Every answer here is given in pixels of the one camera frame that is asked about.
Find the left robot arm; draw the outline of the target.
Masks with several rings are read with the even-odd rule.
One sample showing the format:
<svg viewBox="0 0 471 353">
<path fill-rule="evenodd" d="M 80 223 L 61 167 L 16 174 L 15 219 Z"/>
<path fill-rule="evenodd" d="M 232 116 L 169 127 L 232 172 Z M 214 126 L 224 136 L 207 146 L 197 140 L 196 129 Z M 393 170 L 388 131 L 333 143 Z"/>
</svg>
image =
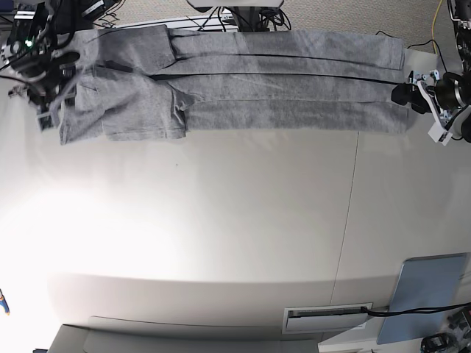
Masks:
<svg viewBox="0 0 471 353">
<path fill-rule="evenodd" d="M 447 10 L 463 71 L 433 70 L 427 75 L 411 71 L 405 83 L 407 102 L 418 113 L 432 114 L 428 135 L 443 146 L 454 139 L 454 123 L 470 108 L 470 2 L 448 1 Z"/>
</svg>

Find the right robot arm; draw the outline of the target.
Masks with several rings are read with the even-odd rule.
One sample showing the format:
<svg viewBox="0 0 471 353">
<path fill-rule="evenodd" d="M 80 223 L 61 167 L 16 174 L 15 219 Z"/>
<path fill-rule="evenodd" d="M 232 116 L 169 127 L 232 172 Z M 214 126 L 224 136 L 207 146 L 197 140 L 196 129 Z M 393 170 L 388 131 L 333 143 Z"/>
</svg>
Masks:
<svg viewBox="0 0 471 353">
<path fill-rule="evenodd" d="M 36 109 L 40 130 L 60 125 L 62 103 L 74 97 L 80 54 L 66 51 L 77 30 L 77 1 L 23 1 L 1 47 L 1 78 L 18 85 L 20 96 Z"/>
</svg>

